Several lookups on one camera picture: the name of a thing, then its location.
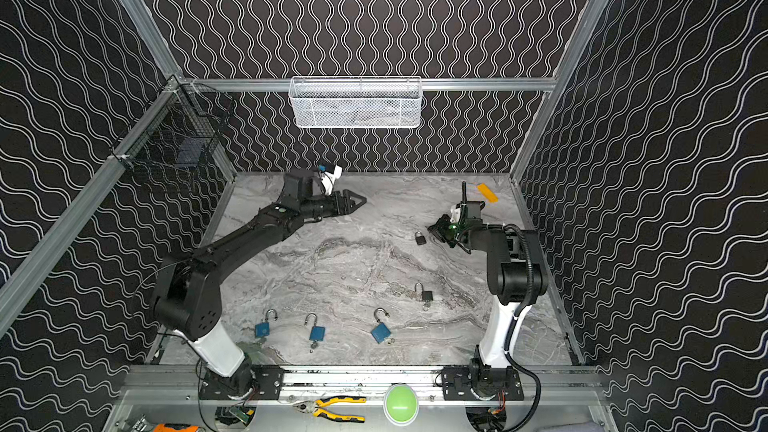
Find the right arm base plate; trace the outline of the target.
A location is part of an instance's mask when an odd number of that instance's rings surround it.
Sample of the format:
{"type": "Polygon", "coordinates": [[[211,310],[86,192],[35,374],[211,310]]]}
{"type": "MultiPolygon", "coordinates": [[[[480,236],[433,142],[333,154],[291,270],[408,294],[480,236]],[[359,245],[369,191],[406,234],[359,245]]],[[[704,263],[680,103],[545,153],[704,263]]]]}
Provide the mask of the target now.
{"type": "Polygon", "coordinates": [[[525,396],[519,373],[513,367],[492,368],[472,363],[445,366],[440,374],[445,401],[522,401],[525,396]]]}

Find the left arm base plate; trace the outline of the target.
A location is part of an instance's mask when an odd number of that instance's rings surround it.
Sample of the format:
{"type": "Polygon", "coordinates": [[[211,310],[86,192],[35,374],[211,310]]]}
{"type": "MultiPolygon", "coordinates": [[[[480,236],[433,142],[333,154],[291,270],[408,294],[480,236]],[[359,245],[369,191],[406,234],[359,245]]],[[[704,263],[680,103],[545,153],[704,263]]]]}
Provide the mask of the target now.
{"type": "Polygon", "coordinates": [[[241,366],[233,376],[206,371],[199,386],[202,400],[277,400],[285,371],[276,365],[241,366]]]}

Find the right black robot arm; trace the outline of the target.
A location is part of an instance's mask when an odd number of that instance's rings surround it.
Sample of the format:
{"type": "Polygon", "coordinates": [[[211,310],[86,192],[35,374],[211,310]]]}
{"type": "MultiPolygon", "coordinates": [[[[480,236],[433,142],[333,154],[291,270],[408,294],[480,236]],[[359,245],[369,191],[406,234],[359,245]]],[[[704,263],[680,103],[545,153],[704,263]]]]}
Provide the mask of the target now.
{"type": "Polygon", "coordinates": [[[467,184],[463,183],[461,200],[428,227],[437,241],[450,248],[485,255],[486,283],[493,297],[488,325],[467,376],[450,379],[444,396],[452,400],[471,393],[480,400],[518,401],[524,395],[514,348],[523,320],[547,292],[548,279],[535,233],[515,224],[484,222],[485,206],[483,200],[468,198],[467,184]]]}

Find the black padlock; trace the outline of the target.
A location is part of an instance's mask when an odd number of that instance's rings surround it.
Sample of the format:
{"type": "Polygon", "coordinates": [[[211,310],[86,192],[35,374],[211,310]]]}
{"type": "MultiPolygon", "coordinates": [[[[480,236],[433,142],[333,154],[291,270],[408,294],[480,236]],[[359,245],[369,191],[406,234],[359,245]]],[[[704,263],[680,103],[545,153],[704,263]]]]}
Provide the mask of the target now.
{"type": "Polygon", "coordinates": [[[416,232],[414,237],[416,244],[419,246],[425,245],[427,243],[426,237],[421,232],[416,232]]]}
{"type": "Polygon", "coordinates": [[[421,282],[417,282],[414,285],[414,293],[416,298],[421,302],[424,311],[428,311],[434,301],[433,292],[426,290],[421,282]]]}

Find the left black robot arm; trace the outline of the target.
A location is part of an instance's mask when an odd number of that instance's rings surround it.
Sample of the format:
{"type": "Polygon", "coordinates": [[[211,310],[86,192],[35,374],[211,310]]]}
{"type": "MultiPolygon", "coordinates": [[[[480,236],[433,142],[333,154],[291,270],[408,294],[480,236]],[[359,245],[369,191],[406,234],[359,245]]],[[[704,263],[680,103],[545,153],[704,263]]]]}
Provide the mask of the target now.
{"type": "Polygon", "coordinates": [[[283,177],[278,198],[246,224],[185,256],[171,256],[158,269],[149,301],[152,318],[185,340],[207,367],[205,381],[232,399],[255,390],[252,361],[221,323],[221,285],[260,252],[278,244],[307,223],[350,215],[367,199],[337,190],[339,168],[293,169],[283,177]]]}

